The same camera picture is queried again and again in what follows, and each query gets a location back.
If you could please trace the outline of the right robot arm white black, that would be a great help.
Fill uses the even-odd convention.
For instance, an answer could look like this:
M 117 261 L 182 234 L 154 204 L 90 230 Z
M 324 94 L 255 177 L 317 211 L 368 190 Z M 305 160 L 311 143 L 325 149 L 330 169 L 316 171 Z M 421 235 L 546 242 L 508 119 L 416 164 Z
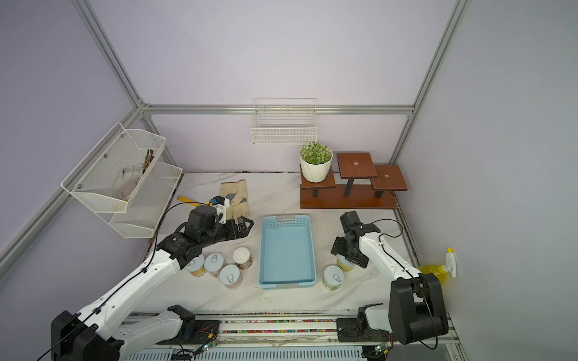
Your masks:
M 344 235 L 336 238 L 331 254 L 364 269 L 373 263 L 390 286 L 387 303 L 363 305 L 355 318 L 337 319 L 338 340 L 423 344 L 446 335 L 449 321 L 438 277 L 406 261 L 389 243 L 394 236 L 376 222 L 364 224 L 357 212 L 348 211 L 340 223 Z

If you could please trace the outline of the white lid can orange label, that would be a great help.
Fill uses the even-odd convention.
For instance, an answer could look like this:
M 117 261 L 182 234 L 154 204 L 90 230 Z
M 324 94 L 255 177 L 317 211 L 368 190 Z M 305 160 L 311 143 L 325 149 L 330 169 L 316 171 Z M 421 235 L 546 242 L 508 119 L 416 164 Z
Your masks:
M 253 264 L 251 252 L 246 247 L 239 247 L 233 252 L 233 262 L 240 269 L 248 269 Z

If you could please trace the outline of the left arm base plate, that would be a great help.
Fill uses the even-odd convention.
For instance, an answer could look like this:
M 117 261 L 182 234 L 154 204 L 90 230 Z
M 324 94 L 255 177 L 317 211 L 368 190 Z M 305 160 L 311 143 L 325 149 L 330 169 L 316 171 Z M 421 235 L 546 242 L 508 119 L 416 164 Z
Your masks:
M 220 325 L 221 321 L 219 320 L 195 320 L 194 323 L 186 324 L 185 330 L 180 331 L 176 337 L 160 341 L 157 344 L 182 346 L 208 344 L 211 341 L 209 335 L 212 334 L 216 338 Z

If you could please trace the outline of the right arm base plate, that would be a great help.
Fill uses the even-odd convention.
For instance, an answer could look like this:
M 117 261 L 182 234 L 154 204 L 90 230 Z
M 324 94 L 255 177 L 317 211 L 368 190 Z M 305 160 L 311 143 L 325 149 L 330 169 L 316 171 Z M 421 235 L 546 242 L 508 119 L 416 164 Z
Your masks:
M 337 338 L 339 342 L 385 342 L 394 341 L 394 336 L 387 331 L 361 326 L 356 318 L 337 318 Z

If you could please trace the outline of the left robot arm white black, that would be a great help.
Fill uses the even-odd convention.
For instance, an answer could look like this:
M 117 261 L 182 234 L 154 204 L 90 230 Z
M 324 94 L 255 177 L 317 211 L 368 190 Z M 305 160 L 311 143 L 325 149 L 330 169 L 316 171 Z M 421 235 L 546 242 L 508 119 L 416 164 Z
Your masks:
M 193 313 L 173 305 L 156 317 L 128 330 L 120 325 L 164 281 L 167 281 L 204 248 L 249 236 L 254 221 L 226 218 L 222 205 L 201 204 L 188 221 L 162 241 L 141 266 L 95 302 L 72 314 L 63 311 L 51 323 L 52 360 L 120 360 L 162 341 L 187 344 L 202 336 Z

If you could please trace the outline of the green label can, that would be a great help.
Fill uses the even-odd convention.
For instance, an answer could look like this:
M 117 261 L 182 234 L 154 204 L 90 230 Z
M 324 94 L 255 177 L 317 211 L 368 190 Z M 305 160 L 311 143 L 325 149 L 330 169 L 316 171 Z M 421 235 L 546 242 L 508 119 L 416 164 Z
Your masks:
M 335 291 L 343 285 L 344 278 L 343 270 L 339 266 L 331 265 L 325 268 L 322 282 L 329 291 Z

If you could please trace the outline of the light blue plastic basket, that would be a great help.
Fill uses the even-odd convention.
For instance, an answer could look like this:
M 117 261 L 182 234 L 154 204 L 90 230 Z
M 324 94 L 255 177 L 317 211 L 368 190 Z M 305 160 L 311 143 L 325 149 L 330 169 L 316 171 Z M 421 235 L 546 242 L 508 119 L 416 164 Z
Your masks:
M 258 285 L 264 290 L 312 287 L 317 282 L 310 217 L 281 214 L 261 221 Z

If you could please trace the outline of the can with yellow label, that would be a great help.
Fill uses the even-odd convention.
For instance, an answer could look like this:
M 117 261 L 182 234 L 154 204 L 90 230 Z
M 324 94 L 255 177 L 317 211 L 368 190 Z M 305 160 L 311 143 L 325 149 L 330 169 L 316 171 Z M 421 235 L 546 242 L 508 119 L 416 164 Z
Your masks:
M 354 269 L 355 265 L 349 262 L 344 256 L 337 255 L 337 266 L 343 270 L 343 272 L 350 272 Z

